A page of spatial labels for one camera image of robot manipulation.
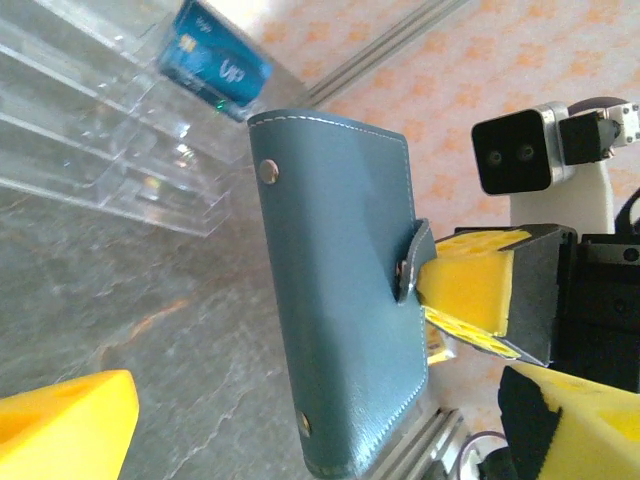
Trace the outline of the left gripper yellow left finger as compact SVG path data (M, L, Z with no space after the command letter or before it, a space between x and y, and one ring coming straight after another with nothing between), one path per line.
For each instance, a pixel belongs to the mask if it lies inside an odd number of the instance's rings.
M118 480L138 416L128 370L0 398L0 480Z

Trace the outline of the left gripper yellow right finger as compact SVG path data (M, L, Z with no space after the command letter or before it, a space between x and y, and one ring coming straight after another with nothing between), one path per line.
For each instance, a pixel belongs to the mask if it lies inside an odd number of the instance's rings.
M640 480L640 394L515 364L498 405L518 480Z

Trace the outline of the yellow print credit card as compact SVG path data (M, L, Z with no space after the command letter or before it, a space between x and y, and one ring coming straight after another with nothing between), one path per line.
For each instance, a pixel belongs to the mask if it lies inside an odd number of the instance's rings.
M448 335L442 335L438 330L430 332L427 338L427 351L427 364L429 366L453 360L457 357L455 340Z

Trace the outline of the clear acrylic tiered card stand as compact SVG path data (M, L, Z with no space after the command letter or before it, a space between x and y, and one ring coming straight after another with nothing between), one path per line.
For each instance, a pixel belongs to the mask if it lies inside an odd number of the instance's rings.
M207 236L240 131L159 69L179 0L0 0L0 185Z

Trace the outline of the blue VIP credit card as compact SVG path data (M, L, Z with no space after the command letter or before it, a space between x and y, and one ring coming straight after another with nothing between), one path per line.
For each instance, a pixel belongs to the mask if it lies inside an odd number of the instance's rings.
M236 122L248 118L273 65L237 40L209 43L172 29L157 58L164 76Z

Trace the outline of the dark blue credit card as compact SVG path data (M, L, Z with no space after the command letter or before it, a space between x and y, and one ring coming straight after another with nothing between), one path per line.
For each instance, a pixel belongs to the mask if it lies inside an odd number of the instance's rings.
M199 0L183 0L173 22L179 33L214 34L227 31L227 24L205 7Z

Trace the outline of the aluminium side rail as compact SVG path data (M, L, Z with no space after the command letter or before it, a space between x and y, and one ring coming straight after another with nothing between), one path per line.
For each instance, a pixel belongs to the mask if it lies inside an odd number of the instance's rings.
M468 435L459 409L423 414L361 480L453 480Z

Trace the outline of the aluminium corner post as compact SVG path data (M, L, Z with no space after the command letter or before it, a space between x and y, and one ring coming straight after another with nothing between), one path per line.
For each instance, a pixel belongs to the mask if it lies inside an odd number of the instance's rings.
M316 108L340 95L470 1L427 0L313 86L303 105Z

